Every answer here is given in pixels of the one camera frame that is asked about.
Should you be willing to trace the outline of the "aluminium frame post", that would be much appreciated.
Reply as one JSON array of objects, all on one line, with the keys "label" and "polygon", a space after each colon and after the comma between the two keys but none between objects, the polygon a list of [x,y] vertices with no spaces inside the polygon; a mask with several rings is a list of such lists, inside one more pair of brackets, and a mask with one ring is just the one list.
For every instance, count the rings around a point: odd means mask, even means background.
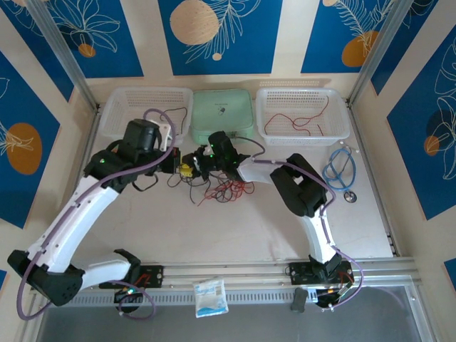
[{"label": "aluminium frame post", "polygon": [[355,104],[367,85],[372,85],[374,93],[380,95],[438,1],[391,1],[392,10],[386,16],[373,49],[368,53],[348,96],[349,105]]},{"label": "aluminium frame post", "polygon": [[72,84],[78,89],[80,95],[88,106],[95,113],[97,113],[99,104],[92,94],[80,66],[78,65],[46,5],[42,2],[42,0],[24,0],[24,2],[28,12],[51,47],[51,50],[58,59],[62,68],[70,78]]}]

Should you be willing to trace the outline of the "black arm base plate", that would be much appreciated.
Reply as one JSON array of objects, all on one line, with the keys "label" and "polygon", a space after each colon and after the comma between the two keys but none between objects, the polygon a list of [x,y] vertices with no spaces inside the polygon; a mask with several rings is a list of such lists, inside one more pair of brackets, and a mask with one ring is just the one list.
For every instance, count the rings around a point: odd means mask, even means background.
[{"label": "black arm base plate", "polygon": [[161,265],[134,266],[120,280],[139,288],[158,289],[162,287],[164,267]]},{"label": "black arm base plate", "polygon": [[335,265],[323,265],[316,262],[291,262],[286,267],[292,285],[333,285],[353,283],[351,263],[342,260]]}]

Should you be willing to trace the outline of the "blue stethoscope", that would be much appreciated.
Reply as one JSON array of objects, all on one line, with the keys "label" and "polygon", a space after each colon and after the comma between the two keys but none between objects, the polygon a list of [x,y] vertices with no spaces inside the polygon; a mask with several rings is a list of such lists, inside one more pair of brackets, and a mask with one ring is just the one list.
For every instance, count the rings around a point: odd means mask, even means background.
[{"label": "blue stethoscope", "polygon": [[323,167],[322,175],[333,191],[341,192],[344,200],[353,204],[358,199],[351,189],[357,176],[354,154],[359,153],[359,150],[353,149],[342,140],[339,145],[340,147],[331,153],[327,164]]}]

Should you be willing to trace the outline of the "dark grey plastic clip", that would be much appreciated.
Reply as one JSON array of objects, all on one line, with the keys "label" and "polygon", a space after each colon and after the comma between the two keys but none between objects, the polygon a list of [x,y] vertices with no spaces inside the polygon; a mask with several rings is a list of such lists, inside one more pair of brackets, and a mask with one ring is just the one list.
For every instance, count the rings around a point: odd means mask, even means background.
[{"label": "dark grey plastic clip", "polygon": [[305,311],[308,294],[308,291],[301,287],[295,288],[294,300],[291,303],[293,312],[302,314]]}]

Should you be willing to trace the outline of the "aluminium side rail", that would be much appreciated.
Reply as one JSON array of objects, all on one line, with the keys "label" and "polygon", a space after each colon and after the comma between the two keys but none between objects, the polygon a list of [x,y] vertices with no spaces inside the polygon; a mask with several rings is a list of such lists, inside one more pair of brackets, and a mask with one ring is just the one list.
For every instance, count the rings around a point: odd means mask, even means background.
[{"label": "aluminium side rail", "polygon": [[63,216],[66,205],[69,203],[79,185],[83,176],[83,170],[90,159],[90,151],[98,131],[100,117],[100,109],[98,108],[94,111],[92,118],[88,121],[87,127],[83,131],[78,148],[71,158],[73,164],[71,165],[71,169],[68,173],[68,181],[63,193],[62,203],[59,206],[58,214],[52,224],[57,223],[61,216]]},{"label": "aluminium side rail", "polygon": [[356,140],[363,158],[363,162],[365,165],[366,173],[370,182],[370,187],[373,191],[373,196],[375,198],[375,202],[380,214],[381,221],[383,223],[383,227],[385,229],[385,234],[386,237],[388,238],[390,249],[392,251],[392,254],[394,257],[401,257],[401,250],[398,247],[396,238],[395,238],[395,233],[393,231],[393,226],[390,221],[390,217],[388,216],[388,213],[385,208],[385,203],[383,199],[381,198],[380,191],[378,188],[378,183],[376,182],[375,175],[373,172],[373,165],[371,163],[371,158],[368,153],[368,148],[366,145],[366,139],[364,137],[364,134],[361,130],[360,122],[359,119],[357,118],[357,115],[355,111],[353,110],[353,106],[350,103],[346,103],[347,109],[348,109],[348,114],[351,120],[351,125],[353,128],[353,132],[356,136]]}]

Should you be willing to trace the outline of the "mint green zip pouch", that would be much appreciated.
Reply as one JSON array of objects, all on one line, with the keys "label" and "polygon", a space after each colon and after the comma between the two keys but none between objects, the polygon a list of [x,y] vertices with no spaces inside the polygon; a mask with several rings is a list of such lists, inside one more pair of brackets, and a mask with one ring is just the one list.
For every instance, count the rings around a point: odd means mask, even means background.
[{"label": "mint green zip pouch", "polygon": [[246,89],[201,90],[193,94],[191,136],[194,143],[206,145],[208,137],[224,131],[231,139],[252,138],[254,114]]}]

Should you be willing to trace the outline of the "small controller circuit board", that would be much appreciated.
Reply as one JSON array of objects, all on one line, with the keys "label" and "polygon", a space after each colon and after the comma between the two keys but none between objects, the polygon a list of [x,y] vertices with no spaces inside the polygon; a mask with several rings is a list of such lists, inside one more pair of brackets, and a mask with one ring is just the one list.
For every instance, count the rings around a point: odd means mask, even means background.
[{"label": "small controller circuit board", "polygon": [[134,288],[124,288],[114,294],[115,304],[138,304],[143,302],[143,294]]},{"label": "small controller circuit board", "polygon": [[317,289],[317,302],[316,305],[321,309],[334,309],[339,304],[342,297],[353,287],[352,282],[340,285],[335,289]]}]

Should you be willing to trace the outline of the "long aluminium mounting rail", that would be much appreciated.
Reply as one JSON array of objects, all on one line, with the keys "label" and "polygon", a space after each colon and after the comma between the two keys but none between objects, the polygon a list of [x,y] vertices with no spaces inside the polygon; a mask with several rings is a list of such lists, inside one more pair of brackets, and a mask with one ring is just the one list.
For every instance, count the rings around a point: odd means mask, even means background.
[{"label": "long aluminium mounting rail", "polygon": [[[419,274],[415,262],[411,258],[366,259],[348,261],[352,269],[353,285],[395,286],[407,281],[418,280]],[[199,281],[221,278],[230,287],[243,286],[307,286],[311,288],[338,288],[342,284],[333,285],[292,285],[286,275],[288,264],[225,264],[225,265],[167,265],[163,266],[162,287],[159,289],[185,289]],[[124,259],[117,255],[114,261],[87,266],[85,268],[68,267],[63,273],[32,271],[28,277],[30,285],[45,295],[63,292],[63,299],[73,298],[79,291],[89,288],[115,289],[135,286],[121,281],[127,271],[134,266],[125,264]]]}]

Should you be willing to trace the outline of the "white blue printed sachet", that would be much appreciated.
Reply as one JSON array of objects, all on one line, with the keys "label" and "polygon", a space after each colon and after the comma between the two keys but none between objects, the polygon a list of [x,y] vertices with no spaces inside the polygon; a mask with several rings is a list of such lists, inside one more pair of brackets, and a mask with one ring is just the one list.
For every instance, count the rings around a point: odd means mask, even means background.
[{"label": "white blue printed sachet", "polygon": [[194,283],[195,316],[204,318],[227,314],[229,307],[221,278],[212,278]]}]

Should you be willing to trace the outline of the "white perforated plastic basket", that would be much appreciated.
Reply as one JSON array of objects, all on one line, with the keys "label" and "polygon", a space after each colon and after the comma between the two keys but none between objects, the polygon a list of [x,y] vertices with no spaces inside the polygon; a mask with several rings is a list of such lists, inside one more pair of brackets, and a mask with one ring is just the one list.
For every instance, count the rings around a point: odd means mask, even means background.
[{"label": "white perforated plastic basket", "polygon": [[255,109],[268,146],[327,147],[351,134],[345,101],[334,89],[261,88]]},{"label": "white perforated plastic basket", "polygon": [[100,119],[99,131],[112,140],[120,139],[129,121],[143,118],[144,112],[155,108],[166,113],[175,125],[176,145],[187,135],[193,106],[193,91],[181,87],[138,86],[115,89]]}]

